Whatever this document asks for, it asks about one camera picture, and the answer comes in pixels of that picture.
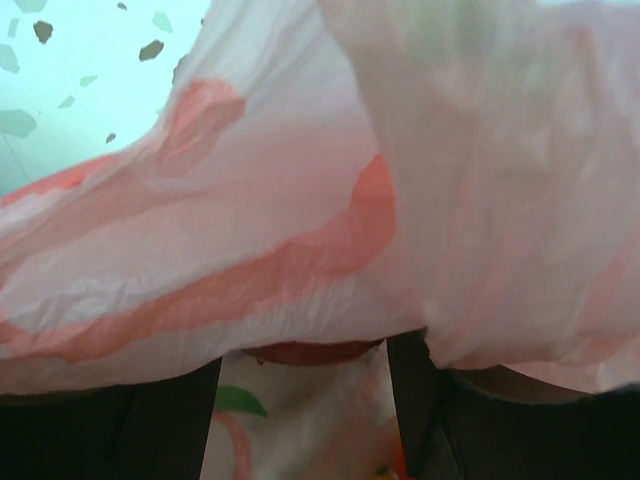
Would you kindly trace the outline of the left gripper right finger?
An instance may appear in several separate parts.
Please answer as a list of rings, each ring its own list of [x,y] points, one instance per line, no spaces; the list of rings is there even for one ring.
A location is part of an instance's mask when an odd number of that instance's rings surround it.
[[[639,388],[586,394],[505,367],[437,368],[419,332],[387,340],[411,479],[636,479]]]

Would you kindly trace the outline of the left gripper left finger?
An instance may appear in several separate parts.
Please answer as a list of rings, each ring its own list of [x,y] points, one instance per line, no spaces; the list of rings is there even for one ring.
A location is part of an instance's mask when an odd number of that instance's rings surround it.
[[[221,365],[137,385],[2,396],[2,478],[199,478]]]

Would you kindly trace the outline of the pink plastic bag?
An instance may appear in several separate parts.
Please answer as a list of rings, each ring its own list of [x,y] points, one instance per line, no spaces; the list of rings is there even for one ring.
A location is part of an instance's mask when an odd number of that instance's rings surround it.
[[[197,479],[411,479],[387,352],[639,388],[635,1],[215,1],[1,201],[1,398],[222,362]]]

